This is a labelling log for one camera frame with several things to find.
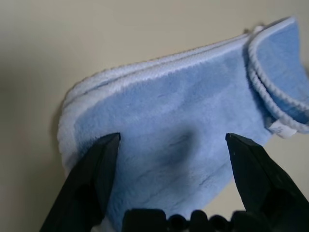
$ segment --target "fleece fabric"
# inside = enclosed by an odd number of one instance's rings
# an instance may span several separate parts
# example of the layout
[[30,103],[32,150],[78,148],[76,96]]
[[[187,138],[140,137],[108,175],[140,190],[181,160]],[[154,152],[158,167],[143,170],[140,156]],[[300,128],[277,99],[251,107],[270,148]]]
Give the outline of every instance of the fleece fabric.
[[156,60],[105,70],[66,96],[58,140],[67,173],[93,142],[121,133],[107,216],[131,208],[189,217],[231,180],[227,132],[264,145],[266,121],[309,132],[309,82],[295,18]]

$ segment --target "beige wall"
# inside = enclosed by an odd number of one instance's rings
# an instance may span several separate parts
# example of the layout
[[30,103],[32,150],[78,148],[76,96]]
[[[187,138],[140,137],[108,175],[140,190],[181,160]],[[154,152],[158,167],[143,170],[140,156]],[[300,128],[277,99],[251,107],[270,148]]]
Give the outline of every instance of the beige wall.
[[[74,83],[289,15],[299,19],[309,67],[308,11],[308,0],[2,0],[0,231],[37,231],[52,206],[64,181],[60,105]],[[309,197],[308,137],[275,138],[267,149]],[[241,207],[237,197],[231,184],[209,212],[228,215]]]

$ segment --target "care tag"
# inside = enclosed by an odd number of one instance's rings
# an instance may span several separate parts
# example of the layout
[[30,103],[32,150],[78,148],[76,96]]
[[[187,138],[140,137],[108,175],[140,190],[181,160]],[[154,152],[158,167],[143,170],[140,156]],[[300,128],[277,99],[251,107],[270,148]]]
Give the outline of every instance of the care tag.
[[277,120],[273,124],[271,124],[268,129],[271,132],[277,134],[282,139],[288,139],[288,138],[292,137],[297,132],[297,130],[292,129],[292,128],[282,124],[279,120]]

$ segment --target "blue towel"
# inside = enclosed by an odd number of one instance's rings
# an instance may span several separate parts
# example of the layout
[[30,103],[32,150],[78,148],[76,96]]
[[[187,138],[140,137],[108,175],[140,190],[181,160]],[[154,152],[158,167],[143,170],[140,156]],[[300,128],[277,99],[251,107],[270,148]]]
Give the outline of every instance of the blue towel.
[[189,217],[232,177],[227,132],[264,145],[266,121],[309,132],[298,25],[287,18],[188,52],[106,70],[66,96],[58,140],[67,173],[93,142],[120,132],[107,216],[127,209]]

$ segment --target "white trim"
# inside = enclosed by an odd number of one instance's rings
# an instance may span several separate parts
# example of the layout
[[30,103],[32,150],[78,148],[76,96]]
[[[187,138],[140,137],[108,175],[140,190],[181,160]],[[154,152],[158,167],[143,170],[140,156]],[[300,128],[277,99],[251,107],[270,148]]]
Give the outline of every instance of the white trim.
[[277,32],[278,30],[281,30],[293,23],[296,23],[296,19],[294,17],[290,17],[282,22],[279,22],[276,25],[266,28],[265,30],[258,33],[252,39],[248,47],[248,53],[249,53],[250,62],[251,62],[251,65],[253,66],[254,72],[249,71],[249,76],[250,76],[252,83],[254,83],[256,91],[258,91],[261,97],[263,98],[263,100],[269,104],[268,107],[271,108],[273,113],[275,113],[275,116],[279,118],[282,123],[286,124],[287,126],[293,129],[298,130],[298,132],[308,133],[309,126],[307,124],[297,122],[296,120],[291,118],[287,113],[282,111],[276,105],[276,103],[272,100],[267,90],[274,93],[277,97],[283,99],[286,103],[297,107],[301,111],[305,112],[309,110],[309,105],[306,105],[302,102],[299,102],[296,99],[291,98],[289,95],[287,95],[277,86],[275,86],[272,83],[272,81],[268,78],[267,74],[265,73],[260,61],[258,60],[257,52],[256,52],[258,49],[258,46],[265,38],[267,38],[269,35],[272,35],[274,32]]
[[63,102],[63,107],[70,104],[70,102],[80,97],[81,95],[85,94],[86,92],[90,91],[91,89],[102,85],[103,83],[109,83],[125,75],[139,72],[144,69],[154,67],[156,65],[161,65],[163,63],[176,61],[178,59],[182,59],[182,58],[185,58],[191,55],[196,55],[202,52],[206,52],[210,49],[222,46],[227,43],[231,43],[233,41],[245,38],[247,36],[248,34],[243,34],[243,35],[240,35],[238,37],[235,37],[229,40],[224,40],[224,41],[214,43],[211,45],[207,45],[204,47],[195,48],[195,49],[192,49],[186,52],[181,52],[181,53],[177,53],[174,55],[165,56],[162,58],[156,58],[156,59],[145,61],[145,62],[123,65],[123,66],[119,66],[116,68],[101,71],[75,84],[74,87],[66,95],[66,98]]

